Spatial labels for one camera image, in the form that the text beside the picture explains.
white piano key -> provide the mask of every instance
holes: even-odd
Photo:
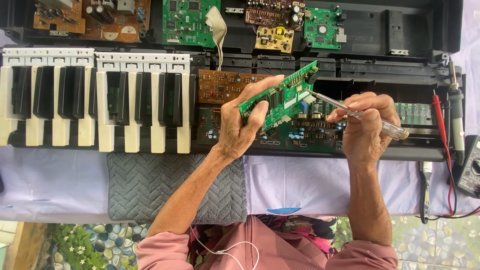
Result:
[[[98,150],[112,152],[115,145],[115,120],[110,120],[107,104],[107,73],[96,73]]]
[[[43,132],[45,127],[45,119],[38,118],[33,114],[33,104],[35,96],[36,73],[38,67],[32,67],[32,107],[30,119],[26,119],[25,126],[25,145],[26,146],[40,146],[43,145]]]
[[[53,119],[52,146],[67,146],[70,142],[70,119],[61,118],[58,114],[60,70],[53,68]]]
[[[189,74],[182,73],[182,126],[177,128],[177,153],[190,153],[191,127],[190,127],[190,102],[189,102]]]
[[[0,146],[8,144],[10,133],[17,130],[20,115],[13,113],[12,105],[13,69],[0,70]]]
[[[95,143],[95,119],[88,114],[91,74],[92,67],[85,67],[84,117],[78,120],[78,146],[92,146]]]
[[[130,125],[125,126],[125,152],[137,153],[140,151],[140,127],[135,121],[135,94],[137,90],[137,73],[128,73],[128,115]]]
[[[158,122],[158,81],[160,74],[152,73],[152,127],[150,128],[150,144],[152,153],[165,152],[165,127]]]

yellow circuit board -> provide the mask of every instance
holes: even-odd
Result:
[[[36,29],[85,33],[85,19],[82,18],[82,0],[72,1],[71,9],[36,5],[33,27]]]
[[[282,53],[292,53],[293,30],[282,26],[259,26],[257,29],[257,49],[279,49]]]

gray towel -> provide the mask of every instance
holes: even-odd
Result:
[[[205,159],[197,154],[107,154],[110,187],[108,216],[113,221],[152,221],[165,202]],[[194,224],[228,225],[246,221],[243,158],[215,178]]]

screwdriver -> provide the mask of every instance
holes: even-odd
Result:
[[[363,114],[363,111],[361,110],[350,110],[347,106],[345,106],[343,103],[336,101],[335,99],[331,99],[327,96],[324,96],[319,93],[315,93],[313,91],[310,91],[308,89],[304,89],[305,91],[311,93],[314,97],[324,100],[325,102],[328,102],[332,104],[333,106],[336,106],[344,111],[347,112],[347,115],[356,117],[357,119],[361,120],[361,115]],[[408,131],[403,128],[396,126],[392,123],[390,123],[387,120],[382,119],[382,132],[385,133],[386,135],[392,137],[394,140],[403,140],[406,139],[409,135]]]

pink sleeve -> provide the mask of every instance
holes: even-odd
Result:
[[[157,233],[141,241],[136,249],[139,270],[193,270],[187,262],[187,234]]]
[[[391,246],[355,240],[345,243],[342,251],[334,255],[325,267],[327,270],[396,270],[398,259]]]

